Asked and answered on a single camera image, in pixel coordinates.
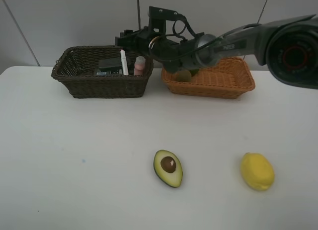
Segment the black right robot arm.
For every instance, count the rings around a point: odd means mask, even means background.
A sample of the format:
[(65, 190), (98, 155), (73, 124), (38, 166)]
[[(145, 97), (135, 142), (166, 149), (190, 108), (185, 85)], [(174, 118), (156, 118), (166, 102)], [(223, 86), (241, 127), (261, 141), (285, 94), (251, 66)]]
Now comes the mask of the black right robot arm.
[(284, 84), (318, 87), (318, 18), (314, 14), (249, 24), (219, 37), (200, 34), (181, 42), (149, 28), (126, 30), (115, 44), (160, 62), (172, 74), (212, 67), (223, 58), (253, 55)]

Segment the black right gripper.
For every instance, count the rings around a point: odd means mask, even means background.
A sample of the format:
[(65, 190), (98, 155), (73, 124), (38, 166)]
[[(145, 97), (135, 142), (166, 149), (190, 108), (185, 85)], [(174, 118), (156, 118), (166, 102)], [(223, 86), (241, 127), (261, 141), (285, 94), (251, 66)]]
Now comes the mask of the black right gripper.
[(137, 50), (160, 62), (166, 71), (176, 73), (180, 70), (199, 68), (197, 60), (197, 39), (181, 40), (179, 43), (170, 40), (170, 35), (143, 30), (124, 30), (115, 37), (115, 45), (124, 50)]

